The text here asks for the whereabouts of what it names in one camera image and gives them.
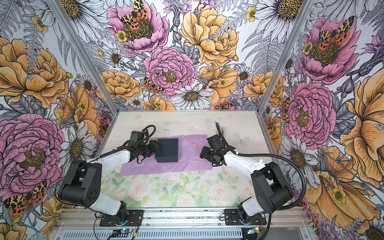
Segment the dark blue gift box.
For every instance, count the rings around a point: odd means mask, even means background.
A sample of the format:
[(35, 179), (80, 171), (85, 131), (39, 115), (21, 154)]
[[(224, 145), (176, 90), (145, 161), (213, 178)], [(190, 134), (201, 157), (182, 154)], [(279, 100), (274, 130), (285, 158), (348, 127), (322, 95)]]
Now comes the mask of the dark blue gift box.
[(179, 139), (158, 139), (160, 149), (155, 153), (158, 163), (176, 163), (179, 159)]

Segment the purple wrapping paper sheet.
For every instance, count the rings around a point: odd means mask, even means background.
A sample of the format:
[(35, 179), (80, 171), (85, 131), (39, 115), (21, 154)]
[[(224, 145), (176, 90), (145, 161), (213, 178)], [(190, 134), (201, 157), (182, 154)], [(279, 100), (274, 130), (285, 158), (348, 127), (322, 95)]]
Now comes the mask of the purple wrapping paper sheet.
[(177, 161), (166, 160), (158, 162), (153, 155), (138, 164), (137, 161), (124, 164), (121, 167), (120, 175), (152, 175), (190, 171), (209, 171), (212, 170), (212, 164), (207, 160), (200, 158), (203, 147), (208, 146), (207, 135), (187, 135), (173, 136), (178, 140), (178, 159)]

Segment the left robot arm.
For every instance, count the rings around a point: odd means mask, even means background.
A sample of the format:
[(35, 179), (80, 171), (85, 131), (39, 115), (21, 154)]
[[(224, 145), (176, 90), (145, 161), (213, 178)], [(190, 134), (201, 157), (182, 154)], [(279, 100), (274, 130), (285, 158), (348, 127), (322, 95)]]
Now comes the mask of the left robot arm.
[(129, 219), (126, 204), (102, 193), (102, 176), (112, 169), (142, 156), (153, 156), (163, 148), (158, 141), (131, 142), (90, 161), (76, 160), (70, 165), (57, 194), (58, 200), (101, 213), (108, 222), (122, 226)]

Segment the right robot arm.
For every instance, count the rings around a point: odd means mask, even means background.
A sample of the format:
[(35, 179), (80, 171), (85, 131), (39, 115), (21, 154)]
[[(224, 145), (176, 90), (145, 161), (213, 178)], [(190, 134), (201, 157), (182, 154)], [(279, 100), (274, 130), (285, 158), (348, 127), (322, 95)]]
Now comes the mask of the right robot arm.
[(255, 196), (246, 199), (238, 206), (238, 214), (243, 223), (257, 214), (272, 214), (289, 202), (294, 193), (279, 165), (263, 160), (253, 160), (245, 154), (230, 153), (229, 148), (222, 150), (203, 147), (200, 158), (214, 167), (225, 165), (234, 168), (252, 181)]

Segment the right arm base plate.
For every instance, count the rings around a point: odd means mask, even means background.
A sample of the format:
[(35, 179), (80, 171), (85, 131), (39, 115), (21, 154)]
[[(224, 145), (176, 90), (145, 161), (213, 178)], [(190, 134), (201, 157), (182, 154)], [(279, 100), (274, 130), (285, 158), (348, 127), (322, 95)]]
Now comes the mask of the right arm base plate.
[(267, 224), (267, 220), (262, 214), (250, 217), (238, 209), (224, 209), (224, 221), (227, 226), (264, 226)]

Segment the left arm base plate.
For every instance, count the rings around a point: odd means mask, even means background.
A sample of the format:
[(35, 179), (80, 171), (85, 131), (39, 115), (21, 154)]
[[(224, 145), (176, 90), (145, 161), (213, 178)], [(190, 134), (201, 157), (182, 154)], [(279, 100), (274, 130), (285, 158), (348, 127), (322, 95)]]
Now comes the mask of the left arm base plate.
[(144, 210), (126, 210), (116, 215), (103, 215), (100, 227), (140, 227), (142, 225)]

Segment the aluminium front rail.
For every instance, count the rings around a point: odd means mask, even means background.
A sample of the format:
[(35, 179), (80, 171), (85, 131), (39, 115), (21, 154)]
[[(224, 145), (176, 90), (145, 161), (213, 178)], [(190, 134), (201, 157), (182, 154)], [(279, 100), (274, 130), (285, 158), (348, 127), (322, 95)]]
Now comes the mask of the aluminium front rail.
[(275, 228), (309, 227), (310, 220), (304, 209), (276, 211), (271, 216), (257, 214), (241, 220), (237, 208), (145, 208), (128, 209), (128, 219), (124, 223), (113, 221), (110, 217), (83, 209), (65, 210), (54, 227), (75, 230), (121, 229), (140, 227), (141, 229), (180, 229), (180, 228), (224, 228), (255, 227), (265, 228), (268, 221)]

